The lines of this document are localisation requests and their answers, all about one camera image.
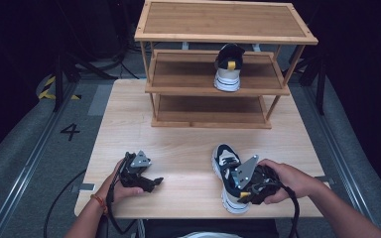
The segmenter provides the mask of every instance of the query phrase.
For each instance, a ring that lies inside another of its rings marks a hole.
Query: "person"
[[[296,193],[297,198],[309,197],[330,224],[337,237],[381,237],[381,229],[348,205],[318,179],[292,166],[278,164],[269,159],[264,159],[258,164],[272,168],[281,182]],[[103,201],[119,165],[120,162],[117,163],[114,172],[104,181],[95,194]],[[124,187],[118,182],[114,189],[113,204],[120,202],[125,197],[135,196],[142,192],[140,187]],[[268,205],[281,202],[287,198],[289,198],[288,194],[280,188],[274,195],[266,197],[264,202]],[[100,204],[98,199],[92,197],[67,231],[65,237],[95,237],[98,222],[103,212],[104,206]]]

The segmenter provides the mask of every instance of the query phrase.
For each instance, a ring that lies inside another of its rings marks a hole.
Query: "gray floor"
[[[158,44],[160,48],[179,48],[180,44]],[[215,44],[191,44],[191,49],[218,49]],[[261,46],[263,51],[272,49]],[[292,48],[284,48],[279,57],[282,68]],[[95,65],[104,65],[101,61]],[[123,64],[138,77],[145,72],[139,53],[128,52]],[[133,78],[117,66],[107,71],[119,78]],[[11,131],[0,145],[0,237],[41,237],[49,209],[64,186],[79,175],[61,194],[46,225],[48,237],[62,237],[75,219],[73,208],[77,194],[73,185],[80,185],[113,81],[84,73],[75,85],[66,84],[66,93],[81,95],[80,100],[67,100],[58,113],[54,101],[42,99]],[[327,81],[324,98],[325,116],[313,106],[315,87],[300,87],[295,75],[290,89],[311,136],[325,174],[334,180],[331,188],[344,200],[363,212],[381,227],[381,181],[367,161],[339,100]],[[76,124],[71,141],[61,130]],[[277,218],[282,237],[289,234],[290,219]],[[129,221],[119,221],[125,227]],[[323,218],[301,218],[300,237],[334,237]],[[118,235],[110,228],[109,237]]]

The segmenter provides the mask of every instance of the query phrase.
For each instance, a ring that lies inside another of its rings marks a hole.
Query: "bracelet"
[[[92,194],[90,198],[95,198],[98,201],[98,203],[100,203],[100,206],[103,207],[103,214],[107,215],[108,211],[107,211],[107,206],[104,200],[101,199],[101,197],[97,196],[96,194]]]

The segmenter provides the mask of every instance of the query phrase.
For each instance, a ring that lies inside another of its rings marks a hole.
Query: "shoe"
[[[237,91],[240,88],[240,69],[244,52],[236,44],[227,44],[219,51],[214,63],[217,69],[214,86],[217,89]]]
[[[244,213],[249,209],[249,204],[240,203],[241,188],[237,185],[236,168],[241,165],[240,159],[231,147],[221,144],[212,153],[212,167],[222,180],[222,204],[230,213]]]

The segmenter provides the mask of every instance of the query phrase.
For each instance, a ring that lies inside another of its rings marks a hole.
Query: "shoe rack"
[[[148,0],[135,33],[147,74],[152,126],[270,129],[270,116],[306,45],[318,40],[290,3]],[[240,89],[213,85],[218,51],[155,49],[156,42],[269,44],[273,52],[246,52]],[[146,46],[151,46],[147,58]],[[295,45],[286,75],[277,63],[282,45]],[[264,96],[273,95],[266,105]]]

